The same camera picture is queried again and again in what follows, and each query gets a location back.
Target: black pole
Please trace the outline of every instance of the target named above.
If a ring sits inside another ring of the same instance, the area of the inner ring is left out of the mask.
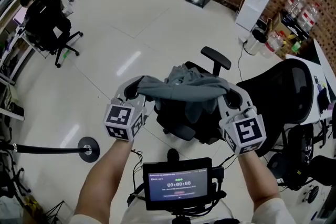
[[[69,154],[78,153],[83,161],[87,163],[95,162],[100,155],[99,145],[91,137],[83,137],[78,142],[77,148],[56,148],[56,147],[38,147],[38,146],[25,146],[17,144],[7,144],[0,141],[0,150],[14,151],[17,153],[30,153],[30,154]]]
[[[31,154],[66,154],[66,153],[80,153],[88,152],[88,148],[54,148],[54,147],[38,147],[38,146],[23,146],[16,145],[18,153]]]

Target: white sleeve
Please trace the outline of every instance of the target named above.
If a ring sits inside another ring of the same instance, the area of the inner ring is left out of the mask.
[[[101,224],[97,219],[85,215],[74,215],[69,224]]]
[[[263,203],[257,208],[252,217],[255,224],[295,224],[288,212],[284,201],[274,198]]]

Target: white tile floor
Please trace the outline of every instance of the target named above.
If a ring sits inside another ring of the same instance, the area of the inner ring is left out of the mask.
[[[12,121],[18,143],[76,147],[81,137],[92,136],[104,154],[114,139],[103,129],[103,115],[118,86],[142,74],[164,79],[174,65],[186,61],[211,70],[212,62],[200,54],[204,46],[217,49],[232,61],[230,71],[222,69],[221,77],[233,83],[240,81],[237,60],[241,46],[235,13],[218,3],[211,1],[201,9],[184,0],[77,0],[73,9],[69,17],[73,31],[80,29],[84,33],[73,45],[80,56],[70,54],[57,69],[55,57],[45,60],[34,54],[18,78],[16,88],[26,117],[24,122]],[[121,70],[134,54],[138,55],[136,60]],[[279,61],[276,56],[265,59],[243,53],[243,79],[256,76]],[[165,135],[156,123],[155,112],[151,113],[134,148],[144,152],[144,161],[153,162],[164,161],[170,147],[176,148],[181,158],[211,157],[214,165],[231,154],[223,142],[207,146]],[[331,153],[331,148],[323,150],[322,154],[325,150]],[[61,216],[67,219],[93,164],[83,162],[77,154],[17,157],[18,165],[26,170],[24,181],[39,203],[50,209],[64,200],[68,208]],[[112,203],[111,223],[119,223],[126,209],[137,161],[137,156],[131,154]],[[140,173],[137,182],[141,182]],[[253,208],[238,162],[226,170],[223,190],[228,193],[225,202],[234,216],[250,220]],[[297,222],[308,223],[328,191],[324,188],[325,194],[310,206],[302,205],[297,198],[303,191],[285,190],[282,196]]]

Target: small monitor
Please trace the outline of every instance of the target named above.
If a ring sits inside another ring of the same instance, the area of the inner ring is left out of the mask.
[[[179,210],[212,200],[210,158],[143,164],[147,210]]]
[[[149,174],[151,201],[171,201],[206,196],[207,168]]]
[[[25,20],[25,16],[26,16],[27,10],[28,10],[28,8],[21,7],[20,10],[14,16],[13,21],[16,22],[19,26]]]

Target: green object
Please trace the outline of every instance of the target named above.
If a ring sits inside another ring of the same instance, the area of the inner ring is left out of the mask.
[[[70,53],[70,50],[68,49],[64,54],[63,54],[63,58],[66,59],[68,57]]]
[[[292,47],[292,51],[298,52],[299,49],[300,49],[300,47],[301,47],[301,42],[300,41],[296,41],[295,44]]]

